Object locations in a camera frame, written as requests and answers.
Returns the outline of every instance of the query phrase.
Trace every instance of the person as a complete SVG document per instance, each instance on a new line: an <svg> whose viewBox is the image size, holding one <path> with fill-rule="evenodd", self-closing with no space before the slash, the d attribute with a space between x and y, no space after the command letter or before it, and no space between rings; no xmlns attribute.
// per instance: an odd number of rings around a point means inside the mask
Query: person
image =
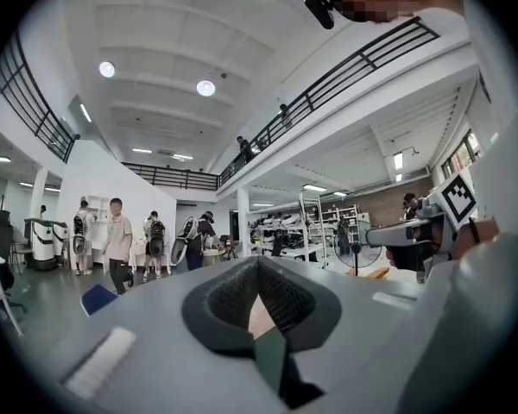
<svg viewBox="0 0 518 414"><path fill-rule="evenodd" d="M343 216L339 218L338 222L338 245L339 245L339 255L344 256L350 254L350 245L349 245L349 222Z"/></svg>
<svg viewBox="0 0 518 414"><path fill-rule="evenodd" d="M405 220L416 218L416 211L418 209L418 202L416 201L416 195L412 192L405 193L403 198L403 206L405 207Z"/></svg>
<svg viewBox="0 0 518 414"><path fill-rule="evenodd" d="M157 212L154 210L149 214L149 218L144 222L144 234L146 235L146 260L144 261L144 282L148 281L148 265L150 261L152 261L155 266L155 277L157 279L161 277L161 258L153 258L149 250L149 243L152 239L152 225L157 220Z"/></svg>
<svg viewBox="0 0 518 414"><path fill-rule="evenodd" d="M237 141L240 145L240 154L243 155L245 163L248 164L251 160L253 160L253 157L255 156L253 154L253 150L251 150L251 146L248 143L248 140L245 140L242 136L238 136Z"/></svg>
<svg viewBox="0 0 518 414"><path fill-rule="evenodd" d="M92 274L92 271L89 268L89 261L92 259L92 241L90 239L90 234L92 232L92 226L96 222L96 215L91 213L88 210L88 202L84 197L80 200L80 209L77 212L77 216L85 222L86 226L84 227L82 236L85 238L85 250L82 254L77 255L77 276L80 276L80 272L84 275Z"/></svg>
<svg viewBox="0 0 518 414"><path fill-rule="evenodd" d="M286 128L286 130L290 130L292 128L292 118L290 116L289 110L286 104L280 105L280 113L282 118L282 124Z"/></svg>
<svg viewBox="0 0 518 414"><path fill-rule="evenodd" d="M211 226L211 224L214 223L213 214L210 211L204 213L198 220L198 235L188 242L188 248L186 249L186 264L188 265L189 271L202 267L206 235L213 238L213 243L219 249L223 247L223 243L218 239L215 230L213 230Z"/></svg>
<svg viewBox="0 0 518 414"><path fill-rule="evenodd" d="M121 214L123 201L113 198L110 201L111 220L108 222L107 239L103 255L110 262L110 276L119 296L125 293L124 281L131 282L132 273L129 269L130 246L132 245L132 227L129 218Z"/></svg>

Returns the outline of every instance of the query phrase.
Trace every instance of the camera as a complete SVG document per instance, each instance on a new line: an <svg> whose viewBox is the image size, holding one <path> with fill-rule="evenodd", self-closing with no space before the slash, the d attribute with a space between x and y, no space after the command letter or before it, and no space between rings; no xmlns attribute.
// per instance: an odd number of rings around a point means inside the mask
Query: camera
<svg viewBox="0 0 518 414"><path fill-rule="evenodd" d="M305 0L305 5L324 29L332 29L334 27L334 16L331 13L334 7L330 0Z"/></svg>

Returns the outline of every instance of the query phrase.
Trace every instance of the person on balcony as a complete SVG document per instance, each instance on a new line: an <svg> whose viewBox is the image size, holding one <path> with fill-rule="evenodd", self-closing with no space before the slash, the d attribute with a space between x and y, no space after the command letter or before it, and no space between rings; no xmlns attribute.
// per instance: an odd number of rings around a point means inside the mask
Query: person on balcony
<svg viewBox="0 0 518 414"><path fill-rule="evenodd" d="M253 160L253 157L255 156L253 154L253 150L251 150L250 143L248 142L248 140L245 140L242 136L238 136L237 141L240 145L240 154L243 155L245 163L248 164L251 160Z"/></svg>

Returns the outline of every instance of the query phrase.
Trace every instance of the white pillar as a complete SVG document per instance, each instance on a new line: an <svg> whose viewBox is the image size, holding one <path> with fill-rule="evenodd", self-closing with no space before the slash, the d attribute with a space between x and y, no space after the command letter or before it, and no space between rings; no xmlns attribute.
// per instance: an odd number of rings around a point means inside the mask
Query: white pillar
<svg viewBox="0 0 518 414"><path fill-rule="evenodd" d="M242 251L240 257L247 257L251 254L250 231L248 229L248 213L250 210L250 195L246 187L237 190L238 195L238 229L240 232L240 245Z"/></svg>
<svg viewBox="0 0 518 414"><path fill-rule="evenodd" d="M48 170L44 167L41 167L36 173L35 182L33 183L33 196L31 197L29 217L41 217L42 196L44 195L47 176Z"/></svg>

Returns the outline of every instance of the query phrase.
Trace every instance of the black railing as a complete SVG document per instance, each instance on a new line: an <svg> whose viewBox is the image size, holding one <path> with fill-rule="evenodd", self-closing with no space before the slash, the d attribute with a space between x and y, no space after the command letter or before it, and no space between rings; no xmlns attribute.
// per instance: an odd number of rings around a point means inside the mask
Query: black railing
<svg viewBox="0 0 518 414"><path fill-rule="evenodd" d="M42 95L28 67L18 32L8 41L0 56L0 93L35 136L67 162L74 137Z"/></svg>
<svg viewBox="0 0 518 414"><path fill-rule="evenodd" d="M419 17L415 17L361 47L309 86L283 112L281 111L275 119L267 124L250 141L253 155L246 158L243 154L239 154L220 174L220 185L226 183L253 157L316 109L324 106L377 69L437 38L439 38L438 34L428 28Z"/></svg>
<svg viewBox="0 0 518 414"><path fill-rule="evenodd" d="M218 189L218 175L203 172L192 172L142 164L123 163L137 175L146 179L151 185L164 185L179 189L211 190Z"/></svg>

